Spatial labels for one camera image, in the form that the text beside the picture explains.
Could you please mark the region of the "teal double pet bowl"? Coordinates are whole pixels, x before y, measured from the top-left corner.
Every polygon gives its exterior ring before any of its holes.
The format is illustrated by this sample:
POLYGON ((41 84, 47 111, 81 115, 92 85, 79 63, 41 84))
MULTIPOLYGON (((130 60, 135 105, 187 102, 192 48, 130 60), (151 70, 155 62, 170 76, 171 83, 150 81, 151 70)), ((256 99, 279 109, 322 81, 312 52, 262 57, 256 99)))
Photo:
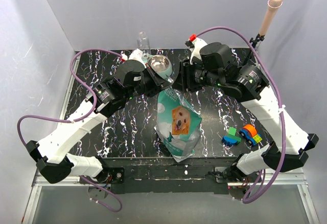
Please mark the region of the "teal double pet bowl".
POLYGON ((172 69, 171 61, 163 55, 149 55, 147 59, 143 58, 146 64, 149 64, 156 72, 172 69))

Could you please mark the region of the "teal dog food bag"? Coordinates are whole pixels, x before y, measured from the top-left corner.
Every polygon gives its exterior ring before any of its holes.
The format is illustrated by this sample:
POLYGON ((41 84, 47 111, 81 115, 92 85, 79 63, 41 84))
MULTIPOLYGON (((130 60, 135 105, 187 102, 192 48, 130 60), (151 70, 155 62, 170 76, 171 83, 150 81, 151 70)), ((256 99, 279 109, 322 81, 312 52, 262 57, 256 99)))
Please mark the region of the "teal dog food bag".
POLYGON ((201 138, 201 122, 199 113, 180 91, 169 87, 159 93, 154 128, 176 162, 194 154, 194 148, 201 138))

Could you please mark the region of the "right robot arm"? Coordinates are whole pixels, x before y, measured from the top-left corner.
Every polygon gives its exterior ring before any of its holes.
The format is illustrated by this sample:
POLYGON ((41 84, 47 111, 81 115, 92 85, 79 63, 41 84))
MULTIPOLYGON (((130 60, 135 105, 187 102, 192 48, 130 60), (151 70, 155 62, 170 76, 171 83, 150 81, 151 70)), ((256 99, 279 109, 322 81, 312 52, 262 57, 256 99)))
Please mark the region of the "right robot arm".
POLYGON ((194 92, 203 87, 218 87, 247 108, 270 134, 272 141, 263 148, 240 154, 226 170, 237 182, 251 173, 271 168, 288 172, 307 162, 308 150, 319 138, 308 134, 278 105, 277 97, 262 71, 250 64, 238 64, 231 49, 219 42, 207 44, 195 38, 186 46, 191 57, 180 62, 179 74, 173 88, 194 92))

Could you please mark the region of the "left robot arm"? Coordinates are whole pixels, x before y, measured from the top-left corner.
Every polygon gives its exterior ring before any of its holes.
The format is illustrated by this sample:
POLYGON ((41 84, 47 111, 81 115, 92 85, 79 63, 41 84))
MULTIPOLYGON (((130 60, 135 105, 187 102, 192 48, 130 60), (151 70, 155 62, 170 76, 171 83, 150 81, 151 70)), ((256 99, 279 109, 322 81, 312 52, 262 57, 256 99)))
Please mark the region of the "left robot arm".
POLYGON ((147 63, 127 60, 86 96, 69 122, 58 126, 45 138, 29 141, 27 150, 41 175, 51 184, 68 176, 86 176, 104 183, 109 167, 100 157, 82 157, 69 153, 92 129, 123 109, 128 100, 144 95, 153 97, 173 84, 172 64, 156 55, 147 63))

